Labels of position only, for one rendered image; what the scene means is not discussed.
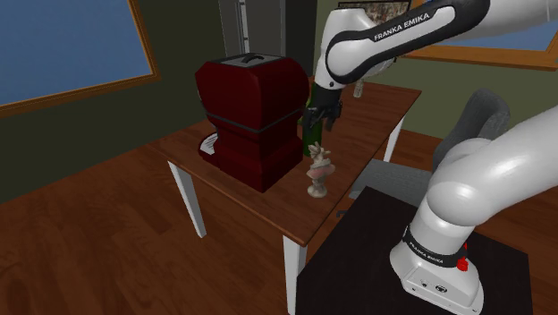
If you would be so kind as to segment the dark green bottle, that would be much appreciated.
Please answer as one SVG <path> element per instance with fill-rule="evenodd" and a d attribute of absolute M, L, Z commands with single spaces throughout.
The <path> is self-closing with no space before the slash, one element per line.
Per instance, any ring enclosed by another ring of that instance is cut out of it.
<path fill-rule="evenodd" d="M 309 103 L 305 107 L 301 118 L 303 154 L 305 156 L 310 156 L 308 145 L 312 145 L 316 141 L 319 144 L 321 143 L 324 106 L 325 100 L 322 88 L 313 83 Z"/>

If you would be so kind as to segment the brown wooden table white legs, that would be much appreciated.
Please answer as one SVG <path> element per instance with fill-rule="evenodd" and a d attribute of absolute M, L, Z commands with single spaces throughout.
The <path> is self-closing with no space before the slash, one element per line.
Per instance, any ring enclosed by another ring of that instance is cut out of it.
<path fill-rule="evenodd" d="M 323 132 L 322 145 L 331 150 L 335 172 L 325 183 L 327 195 L 308 195 L 307 176 L 311 158 L 304 158 L 266 192 L 260 193 L 204 161 L 198 153 L 200 142 L 214 132 L 207 120 L 149 143 L 149 148 L 168 162 L 173 178 L 199 237 L 206 229 L 192 183 L 198 178 L 283 235 L 286 305 L 295 315 L 297 276 L 306 263 L 307 245 L 335 206 L 366 167 L 377 150 L 385 145 L 393 152 L 402 122 L 419 97 L 419 90 L 367 83 L 359 98 L 353 88 L 342 93 L 342 115 L 329 132 Z"/>

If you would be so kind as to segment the beige pink figurine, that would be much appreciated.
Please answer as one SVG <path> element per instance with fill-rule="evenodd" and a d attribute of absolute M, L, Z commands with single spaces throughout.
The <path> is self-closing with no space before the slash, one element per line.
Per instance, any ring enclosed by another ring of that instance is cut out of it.
<path fill-rule="evenodd" d="M 313 163 L 310 165 L 306 175 L 312 180 L 308 187 L 308 194 L 313 198 L 324 198 L 327 195 L 325 179 L 335 171 L 335 165 L 327 157 L 331 153 L 325 150 L 317 141 L 308 145 L 310 157 Z"/>

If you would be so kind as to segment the dark red coffee machine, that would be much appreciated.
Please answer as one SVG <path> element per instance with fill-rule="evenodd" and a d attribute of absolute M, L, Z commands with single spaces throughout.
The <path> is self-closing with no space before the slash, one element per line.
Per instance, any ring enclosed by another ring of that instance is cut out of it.
<path fill-rule="evenodd" d="M 265 192 L 303 157 L 297 122 L 309 78 L 290 57 L 247 53 L 204 63 L 195 79 L 208 121 L 199 143 L 208 163 Z"/>

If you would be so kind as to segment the grey door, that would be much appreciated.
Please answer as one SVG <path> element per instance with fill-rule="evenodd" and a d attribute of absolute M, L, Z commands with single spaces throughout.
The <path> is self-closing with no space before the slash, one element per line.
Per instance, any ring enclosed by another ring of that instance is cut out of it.
<path fill-rule="evenodd" d="M 283 55 L 284 0 L 218 0 L 227 56 Z"/>

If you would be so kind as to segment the grey office chair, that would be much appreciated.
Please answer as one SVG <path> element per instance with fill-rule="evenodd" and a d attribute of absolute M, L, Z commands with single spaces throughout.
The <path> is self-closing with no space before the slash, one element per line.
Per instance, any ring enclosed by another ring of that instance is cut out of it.
<path fill-rule="evenodd" d="M 458 122 L 435 148 L 432 167 L 438 168 L 448 151 L 465 140 L 497 138 L 507 128 L 510 118 L 510 108 L 500 96 L 489 89 L 476 90 Z M 357 199 L 368 186 L 417 207 L 427 193 L 432 174 L 432 171 L 372 159 L 352 185 L 349 197 Z"/>

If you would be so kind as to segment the black robot stand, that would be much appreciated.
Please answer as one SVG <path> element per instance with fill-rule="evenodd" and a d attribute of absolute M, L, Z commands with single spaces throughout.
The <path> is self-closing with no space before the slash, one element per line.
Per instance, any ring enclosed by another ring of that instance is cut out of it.
<path fill-rule="evenodd" d="M 453 315 L 405 292 L 391 267 L 416 211 L 362 192 L 299 274 L 295 315 Z M 533 315 L 528 255 L 478 233 L 468 249 L 485 293 L 480 315 Z"/>

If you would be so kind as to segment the wooden framed window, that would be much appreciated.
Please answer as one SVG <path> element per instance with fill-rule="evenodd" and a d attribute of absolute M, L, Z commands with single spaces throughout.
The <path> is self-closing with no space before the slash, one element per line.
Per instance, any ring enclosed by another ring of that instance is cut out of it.
<path fill-rule="evenodd" d="M 526 42 L 520 37 L 525 30 L 530 38 L 539 33 L 533 29 L 558 21 L 558 0 L 490 0 L 487 17 L 463 35 L 408 53 L 407 58 L 428 61 L 481 64 L 555 72 L 558 70 L 558 25 L 553 36 L 544 41 L 543 49 L 518 49 L 480 46 L 457 46 L 457 41 L 485 39 L 495 42 L 499 36 L 511 37 L 514 43 Z"/>
<path fill-rule="evenodd" d="M 140 0 L 0 0 L 0 118 L 159 78 Z"/>

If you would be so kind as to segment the framed wall picture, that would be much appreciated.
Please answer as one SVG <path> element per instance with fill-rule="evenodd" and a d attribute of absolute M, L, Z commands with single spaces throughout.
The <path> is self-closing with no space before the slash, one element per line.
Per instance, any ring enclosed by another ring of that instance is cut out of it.
<path fill-rule="evenodd" d="M 389 21 L 406 13 L 411 7 L 411 0 L 367 0 L 339 2 L 338 8 L 362 8 L 367 17 L 375 24 Z"/>

